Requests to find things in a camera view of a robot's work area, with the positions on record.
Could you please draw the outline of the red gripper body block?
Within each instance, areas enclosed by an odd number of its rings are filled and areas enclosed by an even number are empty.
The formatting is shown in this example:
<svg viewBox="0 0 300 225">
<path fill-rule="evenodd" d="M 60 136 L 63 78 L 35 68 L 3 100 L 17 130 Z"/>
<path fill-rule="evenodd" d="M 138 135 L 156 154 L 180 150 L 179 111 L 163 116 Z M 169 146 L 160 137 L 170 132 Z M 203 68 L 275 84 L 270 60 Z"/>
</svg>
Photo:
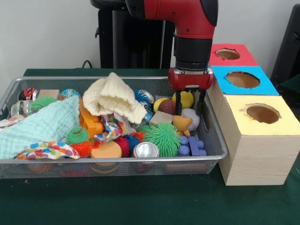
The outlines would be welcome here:
<svg viewBox="0 0 300 225">
<path fill-rule="evenodd" d="M 212 85 L 213 79 L 211 67 L 204 71 L 187 71 L 175 67 L 168 70 L 168 81 L 174 91 L 207 90 Z"/>
</svg>

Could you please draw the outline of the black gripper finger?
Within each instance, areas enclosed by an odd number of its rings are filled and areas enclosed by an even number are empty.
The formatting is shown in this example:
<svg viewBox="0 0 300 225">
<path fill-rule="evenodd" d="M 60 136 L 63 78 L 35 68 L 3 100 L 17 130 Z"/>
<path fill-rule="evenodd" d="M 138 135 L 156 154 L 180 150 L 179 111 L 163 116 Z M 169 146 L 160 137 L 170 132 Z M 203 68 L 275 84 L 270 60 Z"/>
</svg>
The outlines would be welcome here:
<svg viewBox="0 0 300 225">
<path fill-rule="evenodd" d="M 181 90 L 175 92 L 175 110 L 176 110 L 176 115 L 181 115 L 182 111 L 182 103 L 181 103 Z"/>
<path fill-rule="evenodd" d="M 199 93 L 200 93 L 200 95 L 199 95 L 199 99 L 198 99 L 197 106 L 196 106 L 196 114 L 197 115 L 202 114 L 204 98 L 206 96 L 206 90 L 201 90 L 201 91 L 199 91 Z"/>
</svg>

